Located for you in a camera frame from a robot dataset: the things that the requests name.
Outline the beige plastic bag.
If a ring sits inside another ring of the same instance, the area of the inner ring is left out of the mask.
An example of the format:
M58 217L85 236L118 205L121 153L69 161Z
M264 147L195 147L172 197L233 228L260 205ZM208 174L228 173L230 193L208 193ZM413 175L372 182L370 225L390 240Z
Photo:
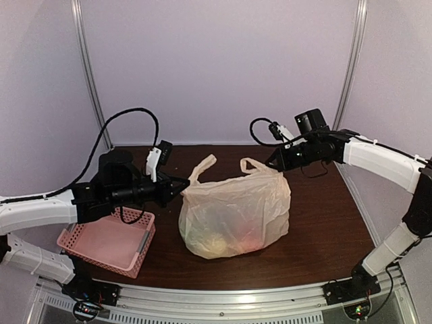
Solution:
M284 175L255 159L240 160L241 177L200 182L214 155L192 171L182 192L178 229L186 248L204 259L262 250L289 231L291 189Z

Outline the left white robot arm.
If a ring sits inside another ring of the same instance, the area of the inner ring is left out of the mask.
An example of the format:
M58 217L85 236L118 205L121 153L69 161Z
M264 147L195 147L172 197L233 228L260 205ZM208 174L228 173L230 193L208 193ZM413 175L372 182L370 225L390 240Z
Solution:
M148 154L145 171L133 164L128 151L110 151L99 157L98 172L89 182L76 180L56 192L5 198L1 201L1 264L10 264L71 288L83 300L97 294L97 285L69 256L49 251L13 236L16 230L52 224L96 222L126 205L153 201L165 207L190 180L159 170L168 155L159 148Z

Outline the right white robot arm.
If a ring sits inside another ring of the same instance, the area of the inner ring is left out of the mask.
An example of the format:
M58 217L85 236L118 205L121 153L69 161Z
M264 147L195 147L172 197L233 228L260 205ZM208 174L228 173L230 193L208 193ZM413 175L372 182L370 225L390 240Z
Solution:
M360 298L372 286L371 277L400 260L412 247L431 236L431 160L372 140L353 130L332 130L320 109L295 118L298 135L270 121L268 128L279 141L266 165L278 171L301 169L314 162L359 169L397 188L407 198L401 220L389 230L354 268L346 283L350 297Z

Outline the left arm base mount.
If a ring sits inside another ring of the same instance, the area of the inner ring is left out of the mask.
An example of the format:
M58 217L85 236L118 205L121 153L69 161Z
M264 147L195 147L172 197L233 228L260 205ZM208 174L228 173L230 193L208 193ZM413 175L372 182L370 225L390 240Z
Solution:
M61 292L74 302L72 314L79 323L94 320L104 310L104 305L116 306L120 286L94 280L87 271L85 262L72 256L74 277L69 283L58 283Z

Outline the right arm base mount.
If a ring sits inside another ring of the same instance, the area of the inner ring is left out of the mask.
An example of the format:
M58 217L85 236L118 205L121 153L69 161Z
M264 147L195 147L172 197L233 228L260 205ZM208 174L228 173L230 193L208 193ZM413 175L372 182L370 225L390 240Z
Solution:
M377 276L356 265L348 279L332 279L322 286L328 306L342 304L345 315L354 321L366 320L372 311L371 296L380 293Z

